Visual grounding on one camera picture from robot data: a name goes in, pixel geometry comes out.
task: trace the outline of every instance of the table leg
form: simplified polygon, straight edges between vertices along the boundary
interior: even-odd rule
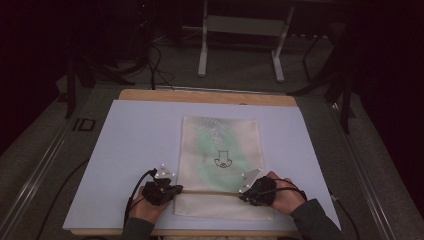
[[[274,63],[275,76],[278,82],[284,82],[283,69],[281,67],[280,62],[280,54],[283,48],[284,40],[287,37],[287,32],[289,30],[290,22],[293,17],[294,9],[295,7],[290,7],[285,23],[281,29],[280,41],[278,42],[278,46],[275,50],[271,51],[272,62]]]
[[[203,0],[203,28],[202,28],[202,49],[200,51],[199,70],[197,74],[199,77],[206,76],[206,62],[208,59],[208,0]]]

